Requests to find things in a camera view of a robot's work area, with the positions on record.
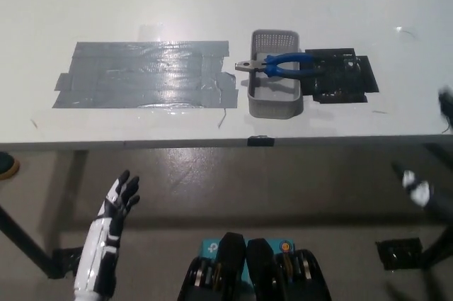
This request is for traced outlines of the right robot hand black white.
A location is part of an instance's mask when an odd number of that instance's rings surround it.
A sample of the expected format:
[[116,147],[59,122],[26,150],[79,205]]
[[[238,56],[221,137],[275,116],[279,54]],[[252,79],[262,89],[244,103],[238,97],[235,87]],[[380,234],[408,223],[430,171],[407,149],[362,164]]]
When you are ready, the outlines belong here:
[[[438,94],[441,114],[452,126],[452,90],[445,87]],[[424,211],[452,223],[452,192],[436,188],[431,182],[422,180],[413,171],[399,163],[391,167],[412,202]]]

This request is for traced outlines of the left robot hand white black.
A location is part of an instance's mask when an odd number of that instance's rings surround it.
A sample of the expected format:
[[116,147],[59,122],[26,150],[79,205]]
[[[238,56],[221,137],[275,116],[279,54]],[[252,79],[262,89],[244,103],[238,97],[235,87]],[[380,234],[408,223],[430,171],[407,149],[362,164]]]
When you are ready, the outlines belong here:
[[116,266],[125,219],[134,205],[139,177],[128,170],[115,180],[105,196],[82,249],[74,281],[74,300],[110,300],[116,287]]

